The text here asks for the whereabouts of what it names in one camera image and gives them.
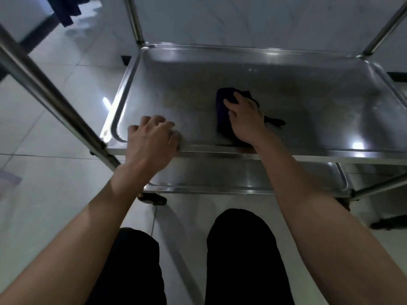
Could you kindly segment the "dark blue cleaning cloth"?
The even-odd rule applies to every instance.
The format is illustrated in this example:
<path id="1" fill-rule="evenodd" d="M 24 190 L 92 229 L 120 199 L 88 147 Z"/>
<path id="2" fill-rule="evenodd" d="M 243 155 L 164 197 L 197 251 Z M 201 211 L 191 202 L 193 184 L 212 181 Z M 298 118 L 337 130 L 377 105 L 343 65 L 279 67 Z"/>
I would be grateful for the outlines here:
<path id="1" fill-rule="evenodd" d="M 223 102 L 224 99 L 227 99 L 229 102 L 233 104 L 238 104 L 238 101 L 234 96 L 235 92 L 239 93 L 242 97 L 250 99 L 252 102 L 256 104 L 257 108 L 260 108 L 259 102 L 252 97 L 250 91 L 242 91 L 233 87 L 219 88 L 216 91 L 216 117 L 217 117 L 216 129 L 219 134 L 221 134 L 224 138 L 227 138 L 231 141 L 232 146 L 237 148 L 253 148 L 251 144 L 246 143 L 237 138 L 237 136 L 233 132 L 230 118 L 228 115 L 229 109 L 225 106 Z"/>

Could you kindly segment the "stainless steel trolley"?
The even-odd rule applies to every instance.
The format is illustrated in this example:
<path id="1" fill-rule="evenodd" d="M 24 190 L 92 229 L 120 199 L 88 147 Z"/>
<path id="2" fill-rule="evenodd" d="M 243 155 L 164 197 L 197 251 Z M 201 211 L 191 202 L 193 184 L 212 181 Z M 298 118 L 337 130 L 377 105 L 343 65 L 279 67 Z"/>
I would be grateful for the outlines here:
<path id="1" fill-rule="evenodd" d="M 121 1 L 134 37 L 125 75 L 100 137 L 0 24 L 0 65 L 114 170 L 127 128 L 143 114 L 163 114 L 181 133 L 178 157 L 145 193 L 273 194 L 252 148 L 237 148 L 217 132 L 216 91 L 250 91 L 266 126 L 300 162 L 407 164 L 407 97 L 382 66 L 369 61 L 407 16 L 407 0 L 361 52 L 304 50 L 266 44 L 211 45 L 206 40 L 145 40 L 136 0 Z"/>

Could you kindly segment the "person's left leg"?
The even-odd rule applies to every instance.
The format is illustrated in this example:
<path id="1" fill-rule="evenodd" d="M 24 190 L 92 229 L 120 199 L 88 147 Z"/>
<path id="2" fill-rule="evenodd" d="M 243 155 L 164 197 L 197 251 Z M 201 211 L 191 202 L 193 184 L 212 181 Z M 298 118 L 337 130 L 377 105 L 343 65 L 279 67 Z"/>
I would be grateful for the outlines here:
<path id="1" fill-rule="evenodd" d="M 167 305 L 159 243 L 121 228 L 85 305 Z"/>

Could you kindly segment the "person's left hand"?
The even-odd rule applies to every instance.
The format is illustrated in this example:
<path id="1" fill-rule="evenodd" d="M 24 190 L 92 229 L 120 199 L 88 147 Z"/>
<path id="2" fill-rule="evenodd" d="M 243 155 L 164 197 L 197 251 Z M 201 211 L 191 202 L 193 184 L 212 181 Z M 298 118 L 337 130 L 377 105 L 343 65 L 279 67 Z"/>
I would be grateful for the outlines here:
<path id="1" fill-rule="evenodd" d="M 139 124 L 128 128 L 124 166 L 147 183 L 176 155 L 172 152 L 175 123 L 163 116 L 142 116 Z"/>

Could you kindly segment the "person's right forearm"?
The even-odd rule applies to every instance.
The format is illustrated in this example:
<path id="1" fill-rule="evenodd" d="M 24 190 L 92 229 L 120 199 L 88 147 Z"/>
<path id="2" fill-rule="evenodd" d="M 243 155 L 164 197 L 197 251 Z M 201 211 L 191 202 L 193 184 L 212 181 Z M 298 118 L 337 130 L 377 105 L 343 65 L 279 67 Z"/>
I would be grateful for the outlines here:
<path id="1" fill-rule="evenodd" d="M 303 263 L 326 301 L 407 305 L 407 276 L 369 230 L 312 184 L 273 133 L 249 137 Z"/>

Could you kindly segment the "person's right hand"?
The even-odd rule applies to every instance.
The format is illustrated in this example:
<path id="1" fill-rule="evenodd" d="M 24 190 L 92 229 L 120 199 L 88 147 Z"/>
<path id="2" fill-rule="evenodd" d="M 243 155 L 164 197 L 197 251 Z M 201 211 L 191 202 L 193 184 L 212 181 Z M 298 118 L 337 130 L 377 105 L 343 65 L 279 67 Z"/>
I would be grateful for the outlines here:
<path id="1" fill-rule="evenodd" d="M 238 104 L 233 104 L 227 99 L 224 99 L 223 102 L 229 110 L 237 114 L 237 129 L 234 132 L 237 138 L 251 144 L 254 148 L 271 141 L 273 133 L 266 128 L 264 115 L 256 104 L 237 92 L 234 93 L 234 96 Z"/>

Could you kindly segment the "person's leg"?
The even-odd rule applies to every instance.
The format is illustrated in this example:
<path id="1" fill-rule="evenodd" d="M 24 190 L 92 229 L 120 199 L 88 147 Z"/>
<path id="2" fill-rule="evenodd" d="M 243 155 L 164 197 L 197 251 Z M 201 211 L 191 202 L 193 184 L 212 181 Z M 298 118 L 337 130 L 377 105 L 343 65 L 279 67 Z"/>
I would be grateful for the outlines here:
<path id="1" fill-rule="evenodd" d="M 121 228 L 85 305 L 167 305 L 159 243 Z"/>
<path id="2" fill-rule="evenodd" d="M 205 305 L 295 305 L 269 226 L 244 209 L 227 209 L 207 240 Z"/>

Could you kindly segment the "person's left forearm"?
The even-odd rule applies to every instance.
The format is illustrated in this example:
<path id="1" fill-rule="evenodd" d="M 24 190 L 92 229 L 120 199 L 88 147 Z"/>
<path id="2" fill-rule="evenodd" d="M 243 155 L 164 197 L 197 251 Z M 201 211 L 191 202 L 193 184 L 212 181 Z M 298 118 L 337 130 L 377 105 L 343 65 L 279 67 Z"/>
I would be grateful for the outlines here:
<path id="1" fill-rule="evenodd" d="M 122 164 L 0 294 L 0 305 L 84 305 L 131 205 L 154 172 Z"/>

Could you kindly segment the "dark hanging garment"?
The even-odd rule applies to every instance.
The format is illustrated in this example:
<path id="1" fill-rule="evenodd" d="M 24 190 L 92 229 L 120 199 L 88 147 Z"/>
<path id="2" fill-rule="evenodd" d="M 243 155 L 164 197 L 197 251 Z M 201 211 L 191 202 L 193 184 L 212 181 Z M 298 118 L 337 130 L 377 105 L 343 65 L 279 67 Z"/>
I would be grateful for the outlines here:
<path id="1" fill-rule="evenodd" d="M 59 22 L 68 27 L 74 24 L 72 17 L 80 16 L 79 5 L 87 0 L 47 0 Z"/>

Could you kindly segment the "black caster wheel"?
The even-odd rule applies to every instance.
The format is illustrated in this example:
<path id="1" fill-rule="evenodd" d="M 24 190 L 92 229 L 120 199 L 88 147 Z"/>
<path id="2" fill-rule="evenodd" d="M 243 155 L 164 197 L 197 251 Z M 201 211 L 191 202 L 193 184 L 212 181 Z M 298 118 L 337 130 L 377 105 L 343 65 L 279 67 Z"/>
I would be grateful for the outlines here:
<path id="1" fill-rule="evenodd" d="M 157 193 L 142 192 L 137 195 L 137 199 L 145 204 L 151 204 L 155 206 L 165 206 L 167 204 L 167 199 Z"/>

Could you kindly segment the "person's right leg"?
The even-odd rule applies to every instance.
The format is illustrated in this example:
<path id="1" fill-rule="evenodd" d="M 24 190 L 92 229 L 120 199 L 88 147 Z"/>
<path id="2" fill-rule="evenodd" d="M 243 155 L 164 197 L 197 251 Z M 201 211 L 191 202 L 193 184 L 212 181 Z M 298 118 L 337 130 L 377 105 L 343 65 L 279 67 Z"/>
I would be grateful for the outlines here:
<path id="1" fill-rule="evenodd" d="M 295 305 L 269 226 L 244 209 L 227 209 L 207 240 L 205 305 Z"/>

